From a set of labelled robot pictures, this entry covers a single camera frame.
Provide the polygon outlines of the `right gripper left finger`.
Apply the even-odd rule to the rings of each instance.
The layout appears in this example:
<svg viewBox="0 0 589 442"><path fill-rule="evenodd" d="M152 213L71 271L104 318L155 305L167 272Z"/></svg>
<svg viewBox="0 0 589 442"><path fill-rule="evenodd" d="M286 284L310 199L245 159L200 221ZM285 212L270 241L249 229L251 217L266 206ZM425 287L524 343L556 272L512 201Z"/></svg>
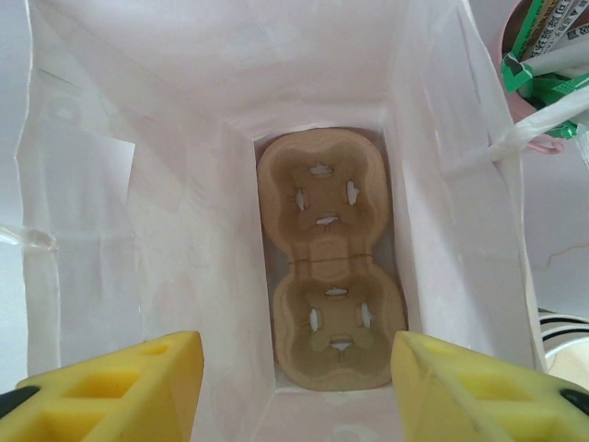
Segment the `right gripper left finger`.
<svg viewBox="0 0 589 442"><path fill-rule="evenodd" d="M1 396L4 441L188 441L201 335L180 331L26 378Z"/></svg>

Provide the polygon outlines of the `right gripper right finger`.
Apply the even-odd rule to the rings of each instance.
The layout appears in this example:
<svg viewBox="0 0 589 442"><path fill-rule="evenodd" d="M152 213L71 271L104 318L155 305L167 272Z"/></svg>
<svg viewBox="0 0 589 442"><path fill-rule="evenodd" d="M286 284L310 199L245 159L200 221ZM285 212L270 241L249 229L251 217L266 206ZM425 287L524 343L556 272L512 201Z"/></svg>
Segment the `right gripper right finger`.
<svg viewBox="0 0 589 442"><path fill-rule="evenodd" d="M588 391L412 331L391 376L407 441L585 441Z"/></svg>

